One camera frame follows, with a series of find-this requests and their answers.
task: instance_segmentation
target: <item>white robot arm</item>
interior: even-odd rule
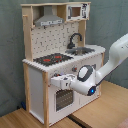
[[[128,34],[112,44],[109,50],[108,62],[96,71],[92,66],[85,65],[77,76],[67,74],[51,78],[51,84],[64,89],[73,89],[74,91],[91,96],[96,91],[96,86],[102,79],[119,66],[128,57]]]

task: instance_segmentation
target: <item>toy sink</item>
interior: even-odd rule
[[[88,54],[90,52],[94,52],[94,49],[90,49],[90,48],[86,48],[86,47],[77,47],[77,48],[73,48],[73,49],[68,49],[65,52],[71,55],[75,55],[75,56],[80,56],[80,55],[85,55]]]

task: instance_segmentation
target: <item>pegboard backsplash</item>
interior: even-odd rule
[[[78,33],[79,22],[64,23],[32,29],[33,58],[60,52],[67,49],[70,37]],[[78,36],[73,38],[73,43],[78,46]]]

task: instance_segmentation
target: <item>faucet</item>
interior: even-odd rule
[[[70,38],[70,43],[68,44],[67,48],[68,49],[72,49],[73,47],[75,47],[75,44],[73,44],[72,39],[75,35],[79,35],[80,36],[80,41],[82,41],[82,35],[80,33],[74,33],[71,38]]]

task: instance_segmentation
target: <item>oven handle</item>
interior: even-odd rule
[[[68,16],[68,19],[71,19],[71,17],[72,17],[72,7],[68,6],[68,10],[70,11],[70,15]]]

